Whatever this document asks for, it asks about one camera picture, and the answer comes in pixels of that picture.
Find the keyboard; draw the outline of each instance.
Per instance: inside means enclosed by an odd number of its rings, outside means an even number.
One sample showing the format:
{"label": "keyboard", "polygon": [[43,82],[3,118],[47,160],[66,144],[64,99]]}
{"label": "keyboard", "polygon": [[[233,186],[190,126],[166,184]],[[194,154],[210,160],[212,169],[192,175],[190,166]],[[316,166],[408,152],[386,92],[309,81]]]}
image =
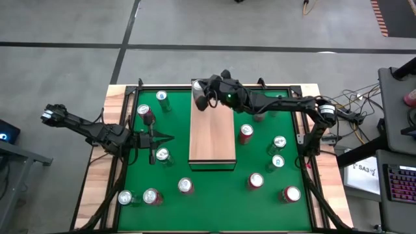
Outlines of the keyboard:
{"label": "keyboard", "polygon": [[383,169],[386,188],[390,188],[387,189],[389,200],[416,204],[416,168],[385,164]]}

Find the wooden block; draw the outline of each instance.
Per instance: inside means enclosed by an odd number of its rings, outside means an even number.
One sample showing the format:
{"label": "wooden block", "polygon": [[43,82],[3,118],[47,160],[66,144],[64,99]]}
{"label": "wooden block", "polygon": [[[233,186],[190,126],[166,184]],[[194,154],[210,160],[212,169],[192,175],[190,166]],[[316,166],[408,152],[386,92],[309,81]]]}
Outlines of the wooden block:
{"label": "wooden block", "polygon": [[218,103],[216,108],[200,111],[193,98],[190,105],[189,160],[235,160],[233,110]]}

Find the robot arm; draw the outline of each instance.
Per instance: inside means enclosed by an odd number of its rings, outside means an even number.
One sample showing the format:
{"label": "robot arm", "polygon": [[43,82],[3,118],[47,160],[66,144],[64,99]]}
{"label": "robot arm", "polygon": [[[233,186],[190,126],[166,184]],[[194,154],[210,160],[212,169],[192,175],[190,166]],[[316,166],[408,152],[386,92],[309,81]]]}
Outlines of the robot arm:
{"label": "robot arm", "polygon": [[[45,108],[41,116],[42,123],[51,127],[66,127],[86,137],[85,141],[89,144],[96,142],[100,144],[106,153],[121,157],[128,153],[130,149],[149,149],[149,163],[155,164],[154,151],[162,144],[174,137],[162,134],[153,129],[153,120],[151,116],[145,116],[144,124],[148,127],[148,132],[135,133],[126,128],[126,126],[118,124],[103,123],[103,112],[99,117],[90,122],[74,114],[69,113],[62,104],[50,105]],[[162,140],[154,140],[154,138],[165,138]]]}
{"label": "robot arm", "polygon": [[[335,107],[322,97],[268,97],[243,87],[227,70],[221,76],[195,81],[192,93],[200,111],[220,102],[237,113],[261,114],[280,110],[306,113],[315,123],[311,133],[304,138],[302,155],[306,157],[319,155],[320,139],[327,128],[336,124]],[[216,101],[215,105],[211,104],[211,99]]]}

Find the gray floor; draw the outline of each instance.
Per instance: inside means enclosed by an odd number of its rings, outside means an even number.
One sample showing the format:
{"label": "gray floor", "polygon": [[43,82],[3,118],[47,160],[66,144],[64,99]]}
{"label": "gray floor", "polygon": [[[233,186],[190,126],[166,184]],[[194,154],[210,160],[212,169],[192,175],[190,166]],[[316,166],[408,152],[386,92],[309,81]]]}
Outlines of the gray floor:
{"label": "gray floor", "polygon": [[[133,0],[0,0],[0,42],[120,44]],[[412,49],[415,39],[380,34],[369,0],[320,0],[302,17],[302,1],[142,0],[130,44]],[[22,129],[19,145],[53,157],[50,168],[36,166],[11,230],[66,231],[77,202],[91,150],[67,129],[40,123],[48,103],[63,103],[94,119],[103,104],[118,49],[0,47],[0,118]],[[252,83],[318,83],[337,96],[377,82],[377,69],[400,66],[414,55],[127,50],[118,84],[189,83],[229,69]],[[381,103],[380,97],[374,98]],[[377,137],[383,116],[376,109],[362,129]],[[341,124],[340,135],[350,128]],[[352,135],[342,146],[359,146]],[[370,230],[380,222],[378,204],[348,197],[354,225]]]}

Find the green mat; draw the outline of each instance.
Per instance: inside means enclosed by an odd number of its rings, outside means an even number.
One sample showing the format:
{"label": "green mat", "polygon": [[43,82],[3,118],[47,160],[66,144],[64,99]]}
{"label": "green mat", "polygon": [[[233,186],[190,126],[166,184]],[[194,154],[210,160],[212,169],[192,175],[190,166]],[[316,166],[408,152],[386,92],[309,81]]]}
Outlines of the green mat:
{"label": "green mat", "polygon": [[[234,114],[237,166],[233,172],[192,172],[189,168],[190,90],[168,91],[172,111],[163,113],[156,91],[143,91],[139,104],[147,104],[156,116],[155,128],[161,133],[174,135],[175,139],[163,144],[175,159],[175,165],[162,167],[159,162],[150,165],[148,149],[139,150],[137,162],[127,169],[125,189],[142,197],[153,187],[164,196],[160,206],[139,205],[122,207],[119,231],[310,231],[302,175],[295,167],[298,156],[292,116],[279,112],[272,118],[267,115],[256,123],[249,114]],[[286,91],[267,91],[266,95],[287,96]],[[135,131],[145,129],[137,115]],[[242,124],[251,124],[254,136],[248,145],[237,141]],[[268,174],[266,163],[271,157],[267,145],[276,135],[285,136],[287,145],[281,155],[285,166]],[[258,190],[248,191],[247,178],[259,172],[265,184]],[[190,196],[180,193],[177,183],[182,177],[194,182],[195,192]],[[302,192],[300,201],[281,203],[278,193],[293,185]]]}

